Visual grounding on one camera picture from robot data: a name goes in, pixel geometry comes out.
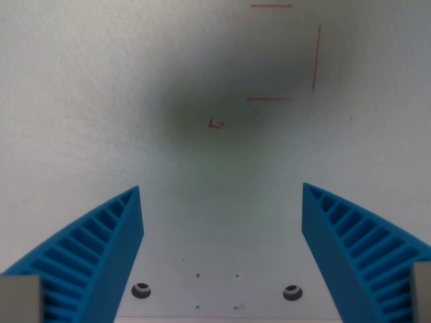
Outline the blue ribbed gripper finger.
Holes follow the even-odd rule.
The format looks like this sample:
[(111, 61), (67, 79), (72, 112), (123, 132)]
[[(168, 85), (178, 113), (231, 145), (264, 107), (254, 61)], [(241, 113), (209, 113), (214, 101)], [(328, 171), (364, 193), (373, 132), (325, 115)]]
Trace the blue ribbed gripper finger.
[(302, 234), (343, 322), (413, 322), (411, 268), (430, 259), (429, 245), (309, 183)]
[(40, 278), (44, 322), (114, 322), (143, 235), (134, 186), (59, 230), (3, 274)]

